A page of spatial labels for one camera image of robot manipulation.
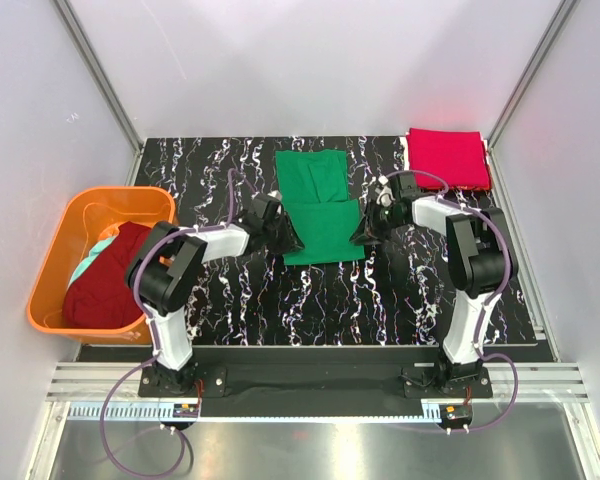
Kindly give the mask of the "dark red t shirt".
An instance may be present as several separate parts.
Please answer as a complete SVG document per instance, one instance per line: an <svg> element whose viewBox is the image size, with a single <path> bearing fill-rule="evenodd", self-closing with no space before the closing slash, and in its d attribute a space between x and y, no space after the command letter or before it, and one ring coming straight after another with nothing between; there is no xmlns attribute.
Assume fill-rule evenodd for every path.
<svg viewBox="0 0 600 480"><path fill-rule="evenodd" d="M133 222L117 226L112 235L116 239L67 287L62 315L69 327L113 330L141 317L125 275L149 232L149 227Z"/></svg>

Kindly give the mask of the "orange plastic bin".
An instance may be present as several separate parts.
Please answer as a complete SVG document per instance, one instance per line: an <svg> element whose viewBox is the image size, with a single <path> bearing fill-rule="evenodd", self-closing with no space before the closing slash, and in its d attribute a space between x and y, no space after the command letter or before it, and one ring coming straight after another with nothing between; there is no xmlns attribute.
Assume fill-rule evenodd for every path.
<svg viewBox="0 0 600 480"><path fill-rule="evenodd" d="M100 186L74 196L67 204L30 295L26 312L36 330L81 344L149 345L145 317L118 329L69 326L62 306L71 274L89 250L114 228L131 221L148 227L176 223L176 205L166 190L151 186Z"/></svg>

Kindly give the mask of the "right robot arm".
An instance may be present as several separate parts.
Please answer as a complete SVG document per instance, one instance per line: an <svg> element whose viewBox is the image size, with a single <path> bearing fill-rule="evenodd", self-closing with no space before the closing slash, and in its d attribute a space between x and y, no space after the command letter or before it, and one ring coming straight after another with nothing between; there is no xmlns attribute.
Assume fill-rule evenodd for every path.
<svg viewBox="0 0 600 480"><path fill-rule="evenodd" d="M446 238L449 276L456 290L452 320L441 346L434 384L446 396L456 396L470 383L470 374L485 361L488 321L502 292L518 271L511 235L502 210L481 210L417 185L416 170L392 172L374 180L362 220L350 237L356 245L377 245L391 232L414 225Z"/></svg>

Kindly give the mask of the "mint green t shirt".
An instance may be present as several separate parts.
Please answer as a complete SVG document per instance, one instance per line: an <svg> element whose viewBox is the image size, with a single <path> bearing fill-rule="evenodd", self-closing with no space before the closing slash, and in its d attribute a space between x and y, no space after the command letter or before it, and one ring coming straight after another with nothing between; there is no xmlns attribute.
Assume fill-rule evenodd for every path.
<svg viewBox="0 0 600 480"><path fill-rule="evenodd" d="M93 264L93 262L97 259L97 257L108 248L111 243L116 239L115 236L110 236L103 240L98 241L87 253L87 255L79 262L79 264L74 269L68 285L71 285L75 282L80 276L82 276L85 271Z"/></svg>

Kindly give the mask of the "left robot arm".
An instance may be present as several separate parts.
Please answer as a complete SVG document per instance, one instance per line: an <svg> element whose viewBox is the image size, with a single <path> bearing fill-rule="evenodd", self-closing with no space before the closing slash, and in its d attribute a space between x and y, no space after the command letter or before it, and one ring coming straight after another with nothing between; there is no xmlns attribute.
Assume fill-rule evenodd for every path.
<svg viewBox="0 0 600 480"><path fill-rule="evenodd" d="M193 349L187 337L185 307L204 264L250 255L261 249L296 253L304 244L278 191L257 193L235 219L221 225L179 227L160 221L131 260L125 281L145 313L161 384L176 396L195 386L187 364Z"/></svg>

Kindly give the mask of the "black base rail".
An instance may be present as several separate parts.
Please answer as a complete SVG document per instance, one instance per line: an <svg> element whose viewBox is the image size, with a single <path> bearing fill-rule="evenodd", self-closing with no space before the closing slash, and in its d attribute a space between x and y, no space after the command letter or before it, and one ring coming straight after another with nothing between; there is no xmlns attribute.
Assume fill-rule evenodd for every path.
<svg viewBox="0 0 600 480"><path fill-rule="evenodd" d="M425 399L489 399L488 373L449 380L436 347L197 346L183 372L143 369L142 397L191 398L220 418L407 417Z"/></svg>

